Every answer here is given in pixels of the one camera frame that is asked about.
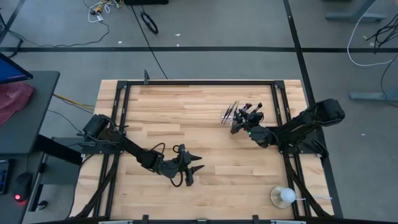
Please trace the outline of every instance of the white cable on floor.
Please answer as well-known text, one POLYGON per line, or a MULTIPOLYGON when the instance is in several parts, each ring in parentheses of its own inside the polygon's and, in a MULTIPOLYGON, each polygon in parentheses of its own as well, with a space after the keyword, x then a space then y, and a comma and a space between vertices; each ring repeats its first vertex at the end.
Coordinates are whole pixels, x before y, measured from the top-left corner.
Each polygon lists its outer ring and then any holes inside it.
MULTIPOLYGON (((91 15, 91 10, 94 8, 94 6, 97 6, 97 5, 102 4, 102 3, 103 3, 103 0, 101 0, 99 3, 97 3, 97 4, 95 4, 95 5, 90 7, 90 9, 88 10, 88 22, 94 23, 94 22, 99 22, 100 21, 98 19, 95 20, 95 21, 90 20, 90 15, 91 15)), ((114 4, 111 3, 111 2, 105 3, 104 8, 105 8, 106 13, 108 13, 108 14, 111 12, 111 8, 109 6, 114 6, 114 4)))
POLYGON ((374 66, 374 65, 385 65, 385 64, 388 64, 388 63, 392 62, 392 60, 389 60, 389 61, 387 61, 387 62, 379 62, 379 63, 372 63, 372 64, 367 64, 367 65, 361 65, 361 64, 359 64, 359 63, 354 62, 354 60, 351 58, 351 55, 349 54, 349 45, 351 44, 351 41, 353 40, 355 30, 356 30, 358 24, 361 22, 361 19, 365 16, 366 13, 368 13, 368 11, 370 10, 370 8, 372 8, 372 6, 374 5, 374 3, 373 3, 373 4, 369 7, 369 9, 366 10, 366 12, 359 18, 358 22, 356 23, 356 25, 355 25, 355 27, 354 27, 353 33, 351 34, 351 37, 349 38, 349 42, 348 42, 348 45, 347 45, 347 54, 348 54, 349 59, 350 59, 354 64, 356 64, 357 66, 361 66, 361 67, 368 67, 368 66, 374 66))

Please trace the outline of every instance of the desk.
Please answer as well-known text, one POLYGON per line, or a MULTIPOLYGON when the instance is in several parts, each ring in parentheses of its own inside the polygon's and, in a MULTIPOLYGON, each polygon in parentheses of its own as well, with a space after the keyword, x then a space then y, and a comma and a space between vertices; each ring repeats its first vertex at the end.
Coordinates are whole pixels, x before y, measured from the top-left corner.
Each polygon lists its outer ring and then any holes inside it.
POLYGON ((43 153, 40 151, 30 153, 40 131, 45 113, 49 107, 52 93, 58 82, 59 72, 31 72, 34 78, 25 81, 35 87, 35 91, 26 107, 16 112, 8 121, 0 126, 0 159, 14 159, 12 174, 6 195, 0 195, 1 223, 20 223, 25 214, 27 203, 17 203, 12 195, 12 186, 16 177, 23 172, 34 174, 37 177, 43 153))
MULTIPOLYGON (((284 83, 290 112, 297 116, 307 107, 301 82, 285 80, 284 83)), ((111 116, 116 84, 117 80, 101 82, 96 114, 111 116)), ((119 105, 123 102, 123 91, 119 105)), ((127 137, 148 149, 166 143, 166 158, 175 156, 173 145, 184 143, 188 151, 203 158, 192 165, 205 167, 195 173, 191 187, 174 188, 165 177, 141 168, 135 157, 122 154, 111 219, 140 220, 143 215, 149 215, 151 220, 250 220, 252 215, 259 215, 260 219, 292 219, 292 209, 273 206, 269 196, 273 187, 287 187, 284 162, 277 147, 259 148, 247 133, 231 135, 229 127, 219 125, 221 111, 235 100, 254 105, 262 102, 262 125, 277 125, 271 88, 264 85, 132 86, 126 116, 127 137)), ((82 210, 96 190, 102 157, 93 156, 81 168, 72 216, 82 210)), ((302 154, 300 158, 307 189, 313 195, 329 196, 320 159, 314 154, 302 154)), ((317 201, 333 214, 329 200, 317 198, 317 201)), ((102 201, 100 215, 105 202, 102 201)), ((302 202, 298 205, 303 215, 302 202)))

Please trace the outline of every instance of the black box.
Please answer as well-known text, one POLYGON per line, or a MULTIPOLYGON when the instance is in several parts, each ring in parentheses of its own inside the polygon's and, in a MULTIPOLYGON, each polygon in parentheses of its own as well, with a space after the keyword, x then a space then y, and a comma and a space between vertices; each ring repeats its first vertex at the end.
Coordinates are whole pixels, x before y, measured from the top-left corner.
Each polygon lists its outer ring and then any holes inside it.
POLYGON ((169 0, 124 0, 129 6, 146 5, 146 4, 168 4, 169 0))

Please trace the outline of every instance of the table leg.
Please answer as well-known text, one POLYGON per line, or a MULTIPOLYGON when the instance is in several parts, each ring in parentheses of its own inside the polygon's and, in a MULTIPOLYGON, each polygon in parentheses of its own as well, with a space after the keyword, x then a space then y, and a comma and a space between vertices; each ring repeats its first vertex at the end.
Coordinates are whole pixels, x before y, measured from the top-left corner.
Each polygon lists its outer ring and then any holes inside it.
POLYGON ((45 136, 39 134, 35 143, 35 150, 42 151, 50 156, 63 159, 64 161, 80 166, 82 162, 81 153, 61 145, 45 136))
POLYGON ((329 12, 326 19, 357 22, 365 14, 361 22, 380 22, 387 17, 383 14, 365 13, 376 0, 365 0, 355 12, 329 12))
POLYGON ((349 98, 352 100, 376 100, 376 101, 398 101, 398 91, 388 91, 386 93, 350 93, 349 98))

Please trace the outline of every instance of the desk leg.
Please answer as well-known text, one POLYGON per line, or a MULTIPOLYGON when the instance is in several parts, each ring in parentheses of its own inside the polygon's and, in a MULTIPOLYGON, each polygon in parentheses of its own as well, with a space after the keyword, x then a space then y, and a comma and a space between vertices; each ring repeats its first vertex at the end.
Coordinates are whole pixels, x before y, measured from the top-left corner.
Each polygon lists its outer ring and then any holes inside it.
POLYGON ((349 98, 352 100, 376 100, 376 101, 398 101, 398 91, 389 91, 386 93, 350 93, 349 98))
POLYGON ((34 182, 32 194, 30 195, 30 199, 27 204, 27 212, 34 212, 36 210, 36 206, 37 206, 37 203, 39 202, 40 194, 42 192, 42 187, 43 187, 43 185, 40 184, 42 181, 42 177, 43 177, 42 166, 43 166, 43 164, 47 163, 48 159, 49 159, 49 155, 44 154, 43 158, 41 160, 39 173, 37 174, 37 177, 34 182))
POLYGON ((39 134, 37 136, 35 150, 42 151, 50 156, 63 159, 64 161, 80 166, 82 162, 81 153, 63 146, 49 138, 39 134))
MULTIPOLYGON (((356 12, 329 12, 326 19, 357 22, 376 0, 365 0, 356 12)), ((387 17, 382 14, 365 13, 361 22, 380 22, 387 17)))

